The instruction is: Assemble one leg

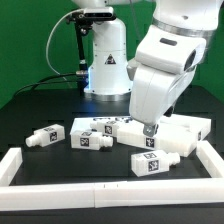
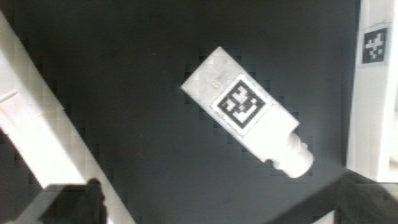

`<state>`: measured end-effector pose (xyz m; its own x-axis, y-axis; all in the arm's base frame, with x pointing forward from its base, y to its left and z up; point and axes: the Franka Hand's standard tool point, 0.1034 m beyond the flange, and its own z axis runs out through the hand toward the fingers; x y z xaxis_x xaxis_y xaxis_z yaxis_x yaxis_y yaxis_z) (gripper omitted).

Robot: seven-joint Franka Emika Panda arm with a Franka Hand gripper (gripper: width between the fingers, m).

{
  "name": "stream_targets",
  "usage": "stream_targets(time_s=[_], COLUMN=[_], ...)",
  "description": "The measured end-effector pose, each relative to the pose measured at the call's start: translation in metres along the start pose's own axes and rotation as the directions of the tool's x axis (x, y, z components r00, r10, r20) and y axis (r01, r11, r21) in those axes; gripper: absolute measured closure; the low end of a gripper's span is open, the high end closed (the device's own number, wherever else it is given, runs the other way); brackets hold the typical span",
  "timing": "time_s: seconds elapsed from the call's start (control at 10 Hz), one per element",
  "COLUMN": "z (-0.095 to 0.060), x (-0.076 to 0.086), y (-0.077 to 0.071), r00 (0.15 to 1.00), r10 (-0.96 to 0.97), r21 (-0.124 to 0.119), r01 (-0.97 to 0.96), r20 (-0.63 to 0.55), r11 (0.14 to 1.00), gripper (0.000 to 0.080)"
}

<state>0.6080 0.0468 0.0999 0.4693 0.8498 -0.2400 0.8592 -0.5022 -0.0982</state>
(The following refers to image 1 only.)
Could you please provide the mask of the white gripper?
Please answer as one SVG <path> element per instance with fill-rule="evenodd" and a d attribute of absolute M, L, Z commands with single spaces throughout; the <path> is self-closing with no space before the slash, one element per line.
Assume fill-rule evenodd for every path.
<path fill-rule="evenodd" d="M 191 83 L 203 58 L 204 38 L 186 37 L 151 25 L 140 42 L 129 113 L 143 124 L 143 133 L 153 137 L 155 125 Z"/>

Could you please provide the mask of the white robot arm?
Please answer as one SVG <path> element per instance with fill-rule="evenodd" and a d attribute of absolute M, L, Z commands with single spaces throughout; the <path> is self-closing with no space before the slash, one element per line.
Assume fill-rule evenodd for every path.
<path fill-rule="evenodd" d="M 93 26 L 93 62 L 85 93 L 106 97 L 130 93 L 129 114 L 152 137 L 158 121 L 171 115 L 191 83 L 218 27 L 224 0 L 72 0 L 81 19 Z M 155 4 L 152 24 L 127 60 L 126 31 L 113 7 L 131 2 Z"/>

